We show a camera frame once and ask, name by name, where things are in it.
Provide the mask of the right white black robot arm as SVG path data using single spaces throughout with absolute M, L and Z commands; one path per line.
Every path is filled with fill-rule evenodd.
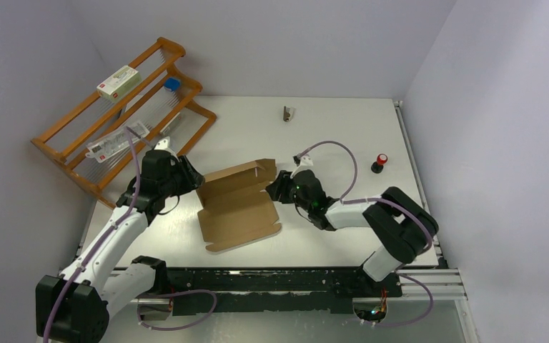
M 428 251 L 439 232 L 430 213 L 398 187 L 389 187 L 378 197 L 336 199 L 326 195 L 313 171 L 304 170 L 296 175 L 281 171 L 265 190 L 271 200 L 304 210 L 307 221 L 320 230 L 373 231 L 381 247 L 360 265 L 357 277 L 358 289 L 367 296 L 376 295 L 389 274 Z

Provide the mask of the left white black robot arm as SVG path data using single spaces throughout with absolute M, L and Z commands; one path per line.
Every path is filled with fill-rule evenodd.
M 167 150 L 149 150 L 134 163 L 136 175 L 100 233 L 58 275 L 38 282 L 36 332 L 44 342 L 99 342 L 110 320 L 132 299 L 160 297 L 171 289 L 167 265 L 158 258 L 139 256 L 122 274 L 112 272 L 166 200 L 193 192 L 205 178 L 188 158 Z

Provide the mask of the brown cardboard box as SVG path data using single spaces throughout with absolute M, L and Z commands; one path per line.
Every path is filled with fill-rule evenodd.
M 220 253 L 278 234 L 282 229 L 266 192 L 277 176 L 274 159 L 257 159 L 204 176 L 197 216 L 206 250 Z

